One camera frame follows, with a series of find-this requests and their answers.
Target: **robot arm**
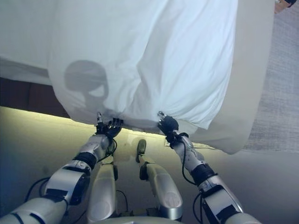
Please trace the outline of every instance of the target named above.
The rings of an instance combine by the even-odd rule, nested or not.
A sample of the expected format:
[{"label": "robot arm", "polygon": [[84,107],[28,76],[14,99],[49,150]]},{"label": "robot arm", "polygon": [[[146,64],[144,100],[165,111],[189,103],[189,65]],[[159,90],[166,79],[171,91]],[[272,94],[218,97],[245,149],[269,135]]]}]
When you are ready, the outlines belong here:
[{"label": "robot arm", "polygon": [[113,137],[121,130],[122,120],[104,125],[98,113],[95,135],[89,138],[79,153],[49,179],[45,195],[34,198],[0,219],[0,224],[57,224],[71,205],[82,201],[90,173],[96,163],[113,153]]},{"label": "robot arm", "polygon": [[259,224],[255,218],[243,213],[240,202],[222,179],[198,153],[186,133],[178,132],[177,121],[159,112],[158,127],[166,135],[170,147],[179,155],[203,198],[203,208],[211,224]]}]

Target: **gray carpet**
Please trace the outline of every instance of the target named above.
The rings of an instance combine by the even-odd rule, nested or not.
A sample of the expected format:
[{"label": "gray carpet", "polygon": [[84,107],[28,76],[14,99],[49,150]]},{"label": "gray carpet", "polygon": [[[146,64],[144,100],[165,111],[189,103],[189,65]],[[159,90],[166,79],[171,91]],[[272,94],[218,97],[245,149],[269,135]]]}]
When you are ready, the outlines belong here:
[{"label": "gray carpet", "polygon": [[299,2],[275,15],[264,90],[245,149],[299,152]]}]

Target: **white duvet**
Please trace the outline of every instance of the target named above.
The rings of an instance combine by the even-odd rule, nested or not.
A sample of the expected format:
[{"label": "white duvet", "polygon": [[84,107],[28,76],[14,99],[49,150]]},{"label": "white duvet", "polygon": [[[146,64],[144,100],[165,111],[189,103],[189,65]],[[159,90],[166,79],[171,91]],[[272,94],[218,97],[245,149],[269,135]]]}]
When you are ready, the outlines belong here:
[{"label": "white duvet", "polygon": [[151,128],[162,110],[208,128],[229,81],[237,0],[53,2],[44,64],[72,119],[101,111]]}]

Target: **bed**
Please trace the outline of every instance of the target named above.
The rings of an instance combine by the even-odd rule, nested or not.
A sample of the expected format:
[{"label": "bed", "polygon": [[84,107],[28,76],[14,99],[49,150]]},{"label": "bed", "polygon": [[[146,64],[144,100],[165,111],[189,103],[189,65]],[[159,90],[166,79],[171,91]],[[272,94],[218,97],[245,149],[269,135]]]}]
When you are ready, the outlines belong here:
[{"label": "bed", "polygon": [[[52,85],[70,117],[80,122],[94,123],[94,112],[101,110],[107,119],[123,118],[126,127],[157,133],[155,113],[163,110],[179,119],[180,131],[190,133],[193,142],[205,143],[229,154],[241,150],[250,134],[263,88],[274,1],[202,1],[201,4],[193,1],[192,5],[189,3],[192,1],[165,0],[144,1],[128,7],[132,2],[134,0],[123,1],[124,5],[119,6],[121,9],[127,6],[129,10],[123,10],[117,24],[123,30],[116,32],[104,29],[101,23],[111,16],[115,18],[115,14],[119,16],[121,9],[114,13],[115,8],[107,14],[102,12],[96,25],[103,29],[95,30],[91,23],[99,12],[95,9],[111,7],[107,1],[98,1],[96,7],[89,1],[72,1],[72,4],[54,0],[2,1],[0,76]],[[148,24],[138,27],[141,18]],[[213,21],[199,26],[198,21],[204,18],[213,18]],[[116,26],[115,19],[107,21],[108,27]],[[182,31],[181,27],[202,29],[194,35],[202,37],[199,49],[194,50],[190,44],[198,40],[190,38],[194,31],[188,33],[188,29]],[[216,37],[203,35],[206,29]],[[107,46],[103,44],[107,40],[99,41],[102,33],[109,34],[104,35],[105,38],[114,38],[114,41],[108,40],[114,44]],[[127,41],[126,44],[115,46],[119,39]],[[101,54],[99,49],[110,50]],[[198,61],[207,62],[208,56],[192,55],[192,52],[213,49],[215,52],[210,53],[211,58],[206,63],[209,66],[198,66]],[[186,55],[188,63],[183,62]],[[217,76],[209,79],[203,76],[198,85],[195,81],[198,77],[186,72],[190,68],[206,68],[207,72],[201,73]],[[105,75],[94,77],[95,73]]]}]

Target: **beige wall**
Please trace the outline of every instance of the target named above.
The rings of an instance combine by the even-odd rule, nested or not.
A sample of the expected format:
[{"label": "beige wall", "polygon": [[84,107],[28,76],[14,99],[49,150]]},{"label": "beige wall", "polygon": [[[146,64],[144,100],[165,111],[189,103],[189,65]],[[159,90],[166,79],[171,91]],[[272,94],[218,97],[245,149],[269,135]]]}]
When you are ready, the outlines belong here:
[{"label": "beige wall", "polygon": [[[51,175],[72,159],[94,131],[93,126],[69,119],[1,107],[0,215],[20,205],[35,180]],[[192,202],[197,190],[184,181],[179,158],[172,149],[164,147],[164,137],[123,129],[116,137],[116,185],[127,194],[129,208],[155,206],[149,184],[138,178],[135,147],[140,138],[147,140],[146,153],[163,165],[177,184],[184,200],[183,221],[195,223]],[[299,223],[299,154],[241,151],[227,155],[218,150],[199,151],[233,190],[246,212],[265,224]],[[122,211],[124,200],[121,195],[118,198]],[[70,216],[62,223],[78,217],[85,205],[86,202],[71,208]]]}]

